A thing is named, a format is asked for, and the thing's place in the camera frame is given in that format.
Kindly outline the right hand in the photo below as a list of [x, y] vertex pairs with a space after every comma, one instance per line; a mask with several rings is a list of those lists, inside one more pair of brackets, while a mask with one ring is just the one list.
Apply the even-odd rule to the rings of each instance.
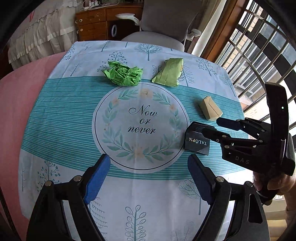
[[267, 190], [277, 190], [278, 195], [284, 195], [295, 185], [295, 173], [292, 176], [281, 174], [269, 180], [267, 184], [264, 184], [263, 180], [262, 174], [253, 172], [253, 182], [257, 191], [261, 191], [264, 186], [267, 186]]

